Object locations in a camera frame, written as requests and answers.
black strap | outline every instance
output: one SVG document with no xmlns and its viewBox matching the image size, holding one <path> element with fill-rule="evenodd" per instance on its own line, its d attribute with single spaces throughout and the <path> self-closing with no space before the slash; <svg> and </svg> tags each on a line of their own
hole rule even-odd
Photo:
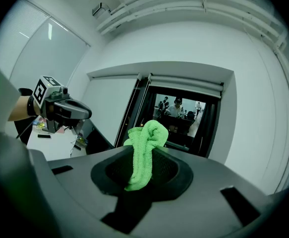
<svg viewBox="0 0 289 238">
<path fill-rule="evenodd" d="M 33 95 L 31 95 L 27 101 L 27 114 L 31 117 L 36 116 L 33 102 L 34 102 L 34 97 Z"/>
<path fill-rule="evenodd" d="M 152 205 L 152 198 L 146 187 L 141 190 L 123 191 L 118 197 L 116 209 L 102 218 L 108 226 L 129 234 L 141 221 Z"/>
</svg>

green towel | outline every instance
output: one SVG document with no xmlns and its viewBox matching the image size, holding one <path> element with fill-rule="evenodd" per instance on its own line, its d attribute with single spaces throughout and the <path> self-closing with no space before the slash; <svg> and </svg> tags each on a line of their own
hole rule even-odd
<svg viewBox="0 0 289 238">
<path fill-rule="evenodd" d="M 164 146 L 169 132 L 158 121 L 151 120 L 143 127 L 130 129 L 128 135 L 129 139 L 123 145 L 133 146 L 133 174 L 125 190 L 139 190 L 148 184 L 152 176 L 152 150 Z"/>
</svg>

white table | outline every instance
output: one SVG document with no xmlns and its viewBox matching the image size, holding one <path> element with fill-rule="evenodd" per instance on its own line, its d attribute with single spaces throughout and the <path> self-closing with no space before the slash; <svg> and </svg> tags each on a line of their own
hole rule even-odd
<svg viewBox="0 0 289 238">
<path fill-rule="evenodd" d="M 37 130 L 32 130 L 27 148 L 41 151 L 47 161 L 70 158 L 77 138 L 73 129 L 67 129 L 64 133 L 50 134 L 51 138 L 38 138 L 38 134 L 40 133 Z"/>
</svg>

green cloth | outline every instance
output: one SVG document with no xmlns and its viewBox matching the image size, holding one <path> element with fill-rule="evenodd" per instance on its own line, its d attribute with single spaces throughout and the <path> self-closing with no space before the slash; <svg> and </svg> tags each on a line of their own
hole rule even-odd
<svg viewBox="0 0 289 238">
<path fill-rule="evenodd" d="M 129 139 L 123 145 L 132 145 L 133 174 L 127 191 L 139 190 L 145 187 L 152 176 L 152 150 L 164 146 L 168 139 L 168 130 L 158 121 L 148 121 L 143 127 L 135 127 L 128 131 Z"/>
</svg>

person wearing cap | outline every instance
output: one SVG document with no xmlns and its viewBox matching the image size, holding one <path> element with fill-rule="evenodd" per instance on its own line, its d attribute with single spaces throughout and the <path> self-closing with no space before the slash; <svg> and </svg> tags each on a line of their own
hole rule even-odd
<svg viewBox="0 0 289 238">
<path fill-rule="evenodd" d="M 184 118 L 185 110 L 182 106 L 182 97 L 176 97 L 176 99 L 174 100 L 174 104 L 170 105 L 166 109 L 164 115 L 176 118 Z"/>
</svg>

